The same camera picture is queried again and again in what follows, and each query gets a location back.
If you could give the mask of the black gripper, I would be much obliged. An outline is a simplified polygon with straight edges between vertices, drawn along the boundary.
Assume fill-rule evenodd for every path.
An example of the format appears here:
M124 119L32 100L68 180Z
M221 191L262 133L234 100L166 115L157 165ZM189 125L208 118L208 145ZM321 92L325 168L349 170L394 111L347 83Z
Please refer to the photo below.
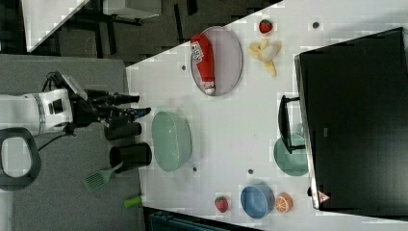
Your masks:
M106 99L109 96L106 90L84 90L73 77L63 75L62 78L63 87L68 90L72 110L72 121L64 124L65 130L88 127L93 122L104 123L108 119L109 111L103 110L103 107L107 105ZM109 96L108 102L111 105L122 105L138 103L139 100L138 95L113 93ZM110 120L134 122L147 116L150 112L150 108L117 109L112 113Z

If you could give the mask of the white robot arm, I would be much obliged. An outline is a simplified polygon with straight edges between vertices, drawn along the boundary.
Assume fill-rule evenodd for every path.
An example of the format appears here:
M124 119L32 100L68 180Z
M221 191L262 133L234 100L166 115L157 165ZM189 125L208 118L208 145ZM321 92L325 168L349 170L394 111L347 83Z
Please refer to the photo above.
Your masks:
M6 158L26 149L29 167L21 175L14 176L1 164L1 189L14 192L33 184L40 173L41 148L35 138L55 133L59 138L72 136L77 128L85 128L99 122L111 133L117 132L148 115L149 108L131 108L137 103L137 95L86 90L70 76L55 71L48 74L40 92L1 95L1 157Z

